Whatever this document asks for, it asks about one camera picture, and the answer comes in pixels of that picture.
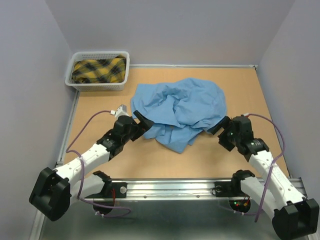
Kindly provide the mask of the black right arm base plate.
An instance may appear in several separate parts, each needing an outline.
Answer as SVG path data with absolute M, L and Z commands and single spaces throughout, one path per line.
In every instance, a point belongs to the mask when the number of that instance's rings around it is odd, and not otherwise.
M 231 181 L 216 181 L 211 193 L 217 198 L 228 198 L 229 207 L 233 211 L 246 214 L 251 208 L 251 198 Z

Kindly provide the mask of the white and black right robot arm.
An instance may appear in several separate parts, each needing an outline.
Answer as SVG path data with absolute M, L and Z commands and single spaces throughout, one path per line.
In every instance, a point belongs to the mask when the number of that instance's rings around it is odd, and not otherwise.
M 315 199 L 305 197 L 277 165 L 267 144 L 254 136 L 247 113 L 234 118 L 225 116 L 208 130 L 218 135 L 218 143 L 226 150 L 237 151 L 261 175 L 264 183 L 250 170 L 238 170 L 230 181 L 216 181 L 211 193 L 218 198 L 248 197 L 258 204 L 254 214 L 265 212 L 276 235 L 293 240 L 317 232 L 320 206 Z

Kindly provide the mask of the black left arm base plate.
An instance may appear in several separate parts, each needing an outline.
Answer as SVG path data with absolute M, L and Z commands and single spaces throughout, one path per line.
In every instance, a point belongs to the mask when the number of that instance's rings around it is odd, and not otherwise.
M 124 181 L 111 181 L 106 183 L 99 193 L 92 196 L 95 204 L 115 207 L 117 199 L 125 199 L 127 197 L 128 184 Z

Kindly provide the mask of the light blue long sleeve shirt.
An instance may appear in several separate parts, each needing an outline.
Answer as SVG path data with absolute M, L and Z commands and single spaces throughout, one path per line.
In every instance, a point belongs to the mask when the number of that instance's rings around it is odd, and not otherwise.
M 154 122 L 143 135 L 181 154 L 197 136 L 227 115 L 226 97 L 214 82 L 185 78 L 177 82 L 138 84 L 130 100 L 131 111 L 139 111 Z

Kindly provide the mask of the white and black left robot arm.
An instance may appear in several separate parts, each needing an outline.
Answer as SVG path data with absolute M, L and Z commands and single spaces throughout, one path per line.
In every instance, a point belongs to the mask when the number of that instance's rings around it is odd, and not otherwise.
M 29 202 L 52 222 L 60 219 L 78 201 L 92 205 L 98 216 L 111 217 L 111 211 L 117 209 L 116 196 L 126 196 L 121 191 L 126 184 L 113 184 L 110 176 L 94 169 L 117 156 L 126 143 L 140 138 L 154 122 L 137 110 L 133 114 L 138 122 L 125 110 L 118 109 L 110 114 L 116 118 L 113 128 L 86 152 L 79 153 L 68 147 L 67 153 L 77 155 L 74 160 L 54 169 L 46 167 L 39 173 Z

